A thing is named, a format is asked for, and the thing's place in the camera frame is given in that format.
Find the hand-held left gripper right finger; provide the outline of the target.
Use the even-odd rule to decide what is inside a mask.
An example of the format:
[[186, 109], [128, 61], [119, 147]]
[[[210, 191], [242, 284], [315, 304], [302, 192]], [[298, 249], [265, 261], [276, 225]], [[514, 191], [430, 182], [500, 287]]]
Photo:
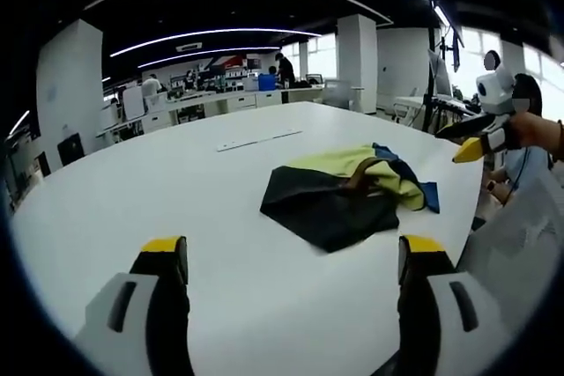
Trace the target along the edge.
[[458, 272], [444, 247], [418, 235], [398, 242], [399, 348], [395, 375], [484, 375], [508, 344], [495, 298]]

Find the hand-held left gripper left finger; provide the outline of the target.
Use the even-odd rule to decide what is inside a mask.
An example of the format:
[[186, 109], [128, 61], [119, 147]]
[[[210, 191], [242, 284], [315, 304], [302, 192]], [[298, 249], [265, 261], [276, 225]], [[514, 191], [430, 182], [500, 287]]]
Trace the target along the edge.
[[78, 348], [104, 375], [192, 375], [188, 283], [186, 238], [150, 240], [87, 305]]

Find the person's right hand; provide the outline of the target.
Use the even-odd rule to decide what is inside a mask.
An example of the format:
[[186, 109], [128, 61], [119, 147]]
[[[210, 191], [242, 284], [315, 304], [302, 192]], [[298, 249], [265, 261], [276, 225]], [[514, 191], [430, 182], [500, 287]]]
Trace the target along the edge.
[[508, 122], [521, 146], [537, 146], [551, 154], [556, 154], [562, 146], [561, 122], [550, 121], [525, 112], [515, 114]]

